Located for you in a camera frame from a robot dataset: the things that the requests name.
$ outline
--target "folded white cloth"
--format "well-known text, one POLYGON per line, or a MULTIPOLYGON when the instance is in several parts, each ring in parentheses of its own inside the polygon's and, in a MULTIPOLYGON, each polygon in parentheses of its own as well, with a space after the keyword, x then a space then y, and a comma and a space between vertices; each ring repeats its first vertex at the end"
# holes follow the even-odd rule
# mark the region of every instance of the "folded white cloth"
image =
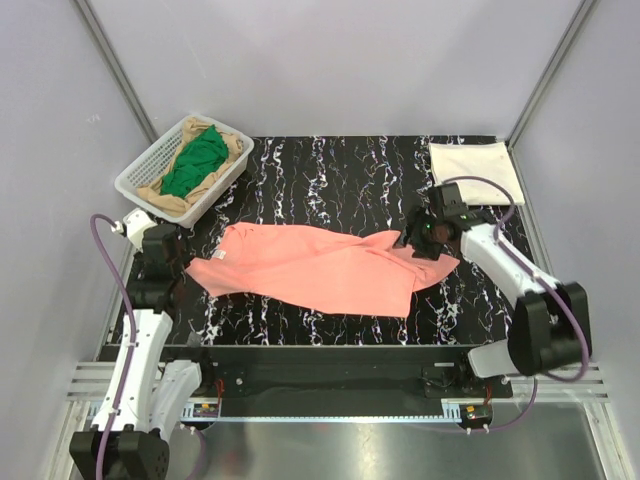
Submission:
MULTIPOLYGON (((493 180, 504 187, 517 205, 524 205, 524 195, 518 183, 504 142, 490 145, 429 144, 431 170, 436 184, 463 175, 493 180)), ((509 205, 509 200, 496 188, 483 182, 458 182, 462 200, 468 205, 509 205)))

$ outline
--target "pink shirt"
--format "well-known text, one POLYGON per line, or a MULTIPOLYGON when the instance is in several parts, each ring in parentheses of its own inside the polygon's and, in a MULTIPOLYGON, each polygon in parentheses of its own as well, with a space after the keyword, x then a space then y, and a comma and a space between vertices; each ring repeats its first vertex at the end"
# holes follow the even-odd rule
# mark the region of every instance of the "pink shirt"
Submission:
POLYGON ((459 261, 411 258, 392 249, 400 232, 365 238, 304 225, 227 227, 210 260, 196 258, 189 275, 213 296, 267 295, 324 313, 406 317, 411 294, 440 282, 459 261))

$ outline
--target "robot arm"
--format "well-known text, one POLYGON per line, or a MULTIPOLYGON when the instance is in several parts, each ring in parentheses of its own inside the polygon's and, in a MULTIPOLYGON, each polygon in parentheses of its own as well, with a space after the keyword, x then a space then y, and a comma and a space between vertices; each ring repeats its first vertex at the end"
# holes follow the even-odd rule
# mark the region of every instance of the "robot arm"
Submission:
POLYGON ((476 377, 531 376, 581 360, 581 343, 569 319, 539 280, 567 304, 591 355, 587 296, 580 285, 564 285, 541 271, 501 235, 500 245, 494 238, 494 220, 485 211, 469 210, 455 183, 433 187, 428 196, 429 210, 411 210, 396 245, 411 244, 415 256, 432 260, 448 246, 482 268, 514 308, 507 340, 469 352, 467 360, 476 377))
POLYGON ((88 432, 73 434, 69 452, 83 478, 95 478, 100 465, 104 478, 163 479, 169 463, 169 439, 189 397, 202 383, 201 366, 191 360, 166 365, 160 384, 153 391, 162 348, 171 332, 176 307, 189 265, 177 227, 157 225, 140 209, 113 229, 126 235, 141 252, 144 277, 129 282, 127 294, 133 305, 136 341, 131 344, 131 326, 125 314, 123 338, 114 373, 99 412, 88 432), (132 348, 130 362, 127 351, 132 348), (121 401, 114 409, 116 391, 121 401), (98 445, 109 431, 104 458, 98 445))

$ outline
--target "gray wall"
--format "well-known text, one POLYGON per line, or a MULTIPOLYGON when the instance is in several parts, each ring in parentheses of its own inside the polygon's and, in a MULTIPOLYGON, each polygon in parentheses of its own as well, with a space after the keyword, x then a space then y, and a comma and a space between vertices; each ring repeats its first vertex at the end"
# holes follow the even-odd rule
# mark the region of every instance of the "gray wall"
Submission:
POLYGON ((92 0, 159 132, 506 136, 578 0, 92 0))
POLYGON ((594 358, 640 458, 640 2, 601 1, 517 160, 551 263, 590 295, 594 358))
MULTIPOLYGON (((0 65, 0 477, 22 480, 43 478, 104 326, 113 281, 89 215, 128 211, 113 179, 146 144, 68 0, 4 2, 0 65)), ((120 262, 125 242, 105 237, 120 262)))

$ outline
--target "white plastic basket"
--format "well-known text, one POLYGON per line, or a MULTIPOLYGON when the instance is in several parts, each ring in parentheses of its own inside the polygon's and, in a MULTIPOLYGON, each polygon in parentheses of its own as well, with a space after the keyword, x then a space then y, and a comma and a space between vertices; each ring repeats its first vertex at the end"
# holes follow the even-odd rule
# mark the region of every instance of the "white plastic basket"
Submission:
POLYGON ((249 153, 253 150, 253 140, 238 130, 231 128, 224 123, 220 123, 213 118, 204 117, 202 115, 187 115, 180 120, 167 133, 160 137, 153 145, 145 150, 145 152, 134 160, 115 181, 116 190, 122 193, 126 198, 131 200, 139 207, 147 212, 163 218, 171 223, 177 223, 185 228, 191 228, 204 215, 211 205, 220 198, 220 196, 236 181, 242 172, 247 169, 247 159, 249 153), (182 140, 182 125, 189 117, 196 117, 203 122, 211 123, 221 132, 235 133, 240 137, 243 144, 243 151, 240 158, 206 191, 206 193, 198 200, 184 215, 181 217, 172 217, 162 210, 151 205, 138 196, 137 188, 142 185, 148 185, 158 178, 164 172, 169 162, 173 158, 173 154, 180 145, 182 140))

